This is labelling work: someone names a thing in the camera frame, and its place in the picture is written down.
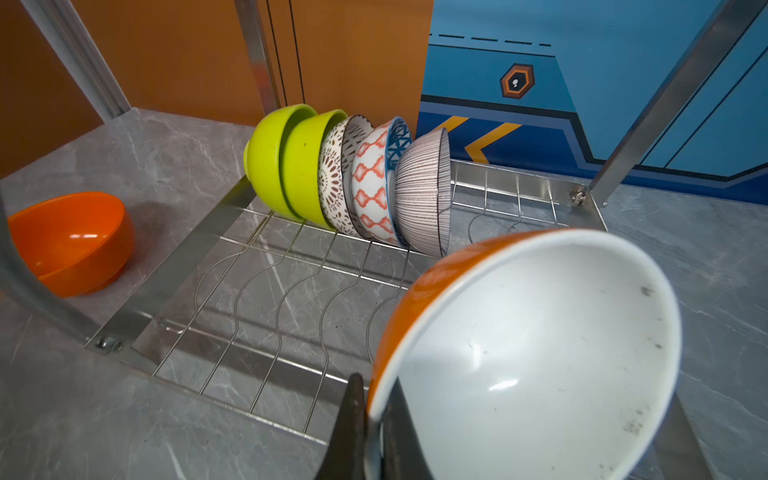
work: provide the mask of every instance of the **orange and blue patterned bowl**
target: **orange and blue patterned bowl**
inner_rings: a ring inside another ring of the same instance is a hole
[[[395,220],[395,168],[411,142],[408,125],[400,117],[374,129],[357,149],[350,178],[353,210],[360,223],[371,237],[398,247],[407,243]]]

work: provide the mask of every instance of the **wooden panel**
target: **wooden panel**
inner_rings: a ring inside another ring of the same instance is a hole
[[[19,0],[0,6],[0,177],[101,125]]]
[[[255,125],[263,116],[233,0],[73,0],[132,106]]]
[[[268,2],[289,103],[343,108],[374,125],[399,115],[415,131],[432,0]]]
[[[286,0],[259,0],[259,9],[280,104],[285,106],[306,103],[293,36],[291,4]]]

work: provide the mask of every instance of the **dish rack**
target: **dish rack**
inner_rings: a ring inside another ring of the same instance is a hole
[[[581,189],[452,161],[449,252],[507,232],[605,230],[590,197],[574,207],[572,198]],[[212,217],[237,211],[230,225]],[[212,223],[218,231],[208,229]],[[346,379],[359,372],[367,385],[398,297],[437,259],[281,217],[255,197],[246,180],[187,240],[198,235],[215,241],[197,243],[201,260],[190,275],[167,275],[175,272],[177,257],[189,258],[182,244],[89,347],[175,389],[325,445]],[[168,298],[159,298],[152,286],[174,280],[183,281]],[[154,298],[147,301],[147,295]],[[133,341],[125,336],[128,327],[138,332]]]

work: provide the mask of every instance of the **striped bowl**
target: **striped bowl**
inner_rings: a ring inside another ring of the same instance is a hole
[[[432,257],[448,252],[451,149],[441,128],[417,138],[395,170],[397,224],[408,243]]]

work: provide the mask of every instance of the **stain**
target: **stain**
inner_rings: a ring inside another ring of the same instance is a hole
[[[624,424],[623,430],[627,433],[631,433],[632,435],[638,436],[640,435],[640,430],[642,430],[643,424],[638,423],[636,420],[631,420]]]

